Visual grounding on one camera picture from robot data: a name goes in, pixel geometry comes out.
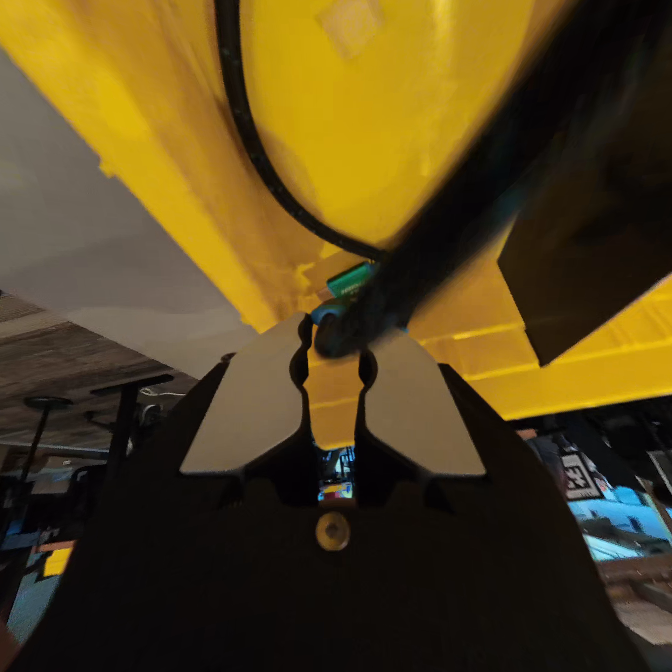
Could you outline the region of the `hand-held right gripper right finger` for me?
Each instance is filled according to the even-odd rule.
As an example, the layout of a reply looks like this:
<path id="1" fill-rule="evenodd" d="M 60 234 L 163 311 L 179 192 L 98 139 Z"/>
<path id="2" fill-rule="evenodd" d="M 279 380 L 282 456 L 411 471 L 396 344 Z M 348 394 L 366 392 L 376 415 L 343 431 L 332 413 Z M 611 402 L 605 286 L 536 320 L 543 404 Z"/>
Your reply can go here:
<path id="1" fill-rule="evenodd" d="M 439 364 L 409 335 L 361 354 L 355 424 L 359 505 L 385 505 L 398 484 L 424 495 L 442 478 L 480 479 L 479 455 Z"/>

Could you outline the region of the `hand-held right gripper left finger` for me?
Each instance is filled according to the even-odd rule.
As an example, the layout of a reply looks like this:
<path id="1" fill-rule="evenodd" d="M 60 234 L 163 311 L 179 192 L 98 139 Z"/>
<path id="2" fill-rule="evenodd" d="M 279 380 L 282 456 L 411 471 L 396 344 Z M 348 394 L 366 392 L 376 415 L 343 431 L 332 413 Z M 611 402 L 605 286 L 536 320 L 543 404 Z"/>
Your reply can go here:
<path id="1" fill-rule="evenodd" d="M 284 505 L 315 504 L 308 351 L 313 321 L 297 313 L 229 362 L 180 466 L 184 476 L 269 480 Z"/>

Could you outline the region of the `yellow storage bin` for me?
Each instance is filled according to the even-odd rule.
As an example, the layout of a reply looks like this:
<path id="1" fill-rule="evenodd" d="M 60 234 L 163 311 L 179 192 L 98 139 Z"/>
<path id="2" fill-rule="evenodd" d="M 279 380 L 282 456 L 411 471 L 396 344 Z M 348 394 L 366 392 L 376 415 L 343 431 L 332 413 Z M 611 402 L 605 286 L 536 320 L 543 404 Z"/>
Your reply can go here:
<path id="1" fill-rule="evenodd" d="M 233 1 L 256 128 L 290 196 L 390 248 L 577 1 Z M 1 50 L 261 333 L 362 258 L 306 230 L 246 155 L 215 1 L 2 1 Z M 541 366 L 503 234 L 411 321 L 504 419 L 671 393 L 671 274 Z"/>

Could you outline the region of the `black metal table leg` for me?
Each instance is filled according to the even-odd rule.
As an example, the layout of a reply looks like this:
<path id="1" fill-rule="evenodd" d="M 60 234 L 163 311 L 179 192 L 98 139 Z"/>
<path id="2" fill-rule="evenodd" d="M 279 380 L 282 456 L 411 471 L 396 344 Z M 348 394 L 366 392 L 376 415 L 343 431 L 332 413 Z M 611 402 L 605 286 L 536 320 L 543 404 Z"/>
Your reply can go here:
<path id="1" fill-rule="evenodd" d="M 97 388 L 89 392 L 95 397 L 106 397 L 117 393 L 120 395 L 120 402 L 112 432 L 112 440 L 107 456 L 105 473 L 105 480 L 107 482 L 113 480 L 116 477 L 126 458 L 128 441 L 130 439 L 133 428 L 133 418 L 136 412 L 137 399 L 140 389 L 150 387 L 152 385 L 172 382 L 173 380 L 174 375 L 161 374 L 148 378 L 133 380 L 130 382 L 124 382 L 121 384 L 106 386 L 104 388 Z"/>

